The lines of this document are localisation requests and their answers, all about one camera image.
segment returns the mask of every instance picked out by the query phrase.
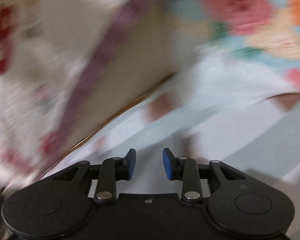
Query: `beige fabric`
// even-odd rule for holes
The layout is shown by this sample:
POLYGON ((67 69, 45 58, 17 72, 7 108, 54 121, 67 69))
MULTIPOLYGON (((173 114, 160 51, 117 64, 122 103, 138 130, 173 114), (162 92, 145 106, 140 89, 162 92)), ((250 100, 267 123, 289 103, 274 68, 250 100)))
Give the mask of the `beige fabric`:
POLYGON ((163 4, 154 0, 81 107, 63 152, 174 72, 169 58, 170 29, 163 4))

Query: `black robotic gripper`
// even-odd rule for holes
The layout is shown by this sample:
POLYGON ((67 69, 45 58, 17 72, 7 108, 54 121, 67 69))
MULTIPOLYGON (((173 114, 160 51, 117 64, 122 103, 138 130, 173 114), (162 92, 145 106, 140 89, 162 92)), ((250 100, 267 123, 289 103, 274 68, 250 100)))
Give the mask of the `black robotic gripper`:
POLYGON ((136 151, 99 165, 78 162, 10 196, 2 217, 15 239, 224 240, 288 239, 294 206, 282 192, 220 161, 197 164, 163 150, 169 180, 178 194, 119 194, 116 181, 130 180, 136 151), (94 198, 88 198, 97 179, 94 198), (202 197, 207 179, 210 197, 202 197))

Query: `screw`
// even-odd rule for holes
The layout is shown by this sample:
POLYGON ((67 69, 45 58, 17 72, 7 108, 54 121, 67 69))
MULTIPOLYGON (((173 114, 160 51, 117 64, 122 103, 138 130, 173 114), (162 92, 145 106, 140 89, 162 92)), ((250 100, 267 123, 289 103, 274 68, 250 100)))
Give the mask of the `screw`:
POLYGON ((144 201, 146 204, 151 204, 153 202, 153 200, 151 198, 148 198, 144 201))
POLYGON ((200 193, 196 191, 188 191, 185 193, 185 198, 189 200, 198 199, 200 196, 201 196, 200 193))
POLYGON ((96 196, 99 200, 106 200, 112 197, 112 193, 109 191, 101 191, 98 192, 96 196))

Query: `purple stripe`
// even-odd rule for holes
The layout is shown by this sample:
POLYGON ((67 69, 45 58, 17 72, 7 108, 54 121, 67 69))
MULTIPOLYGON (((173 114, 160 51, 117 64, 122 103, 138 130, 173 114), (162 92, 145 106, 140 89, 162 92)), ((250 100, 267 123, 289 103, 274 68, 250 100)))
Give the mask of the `purple stripe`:
POLYGON ((98 44, 86 68, 81 73, 77 85, 66 105, 57 131, 55 146, 50 153, 50 159, 42 171, 56 164, 63 154, 62 146, 70 135, 71 127, 76 119, 78 109, 87 98, 89 91, 102 78, 103 70, 116 56, 117 49, 127 38, 129 30, 133 27, 142 13, 146 10, 149 0, 130 0, 114 17, 108 31, 98 44))

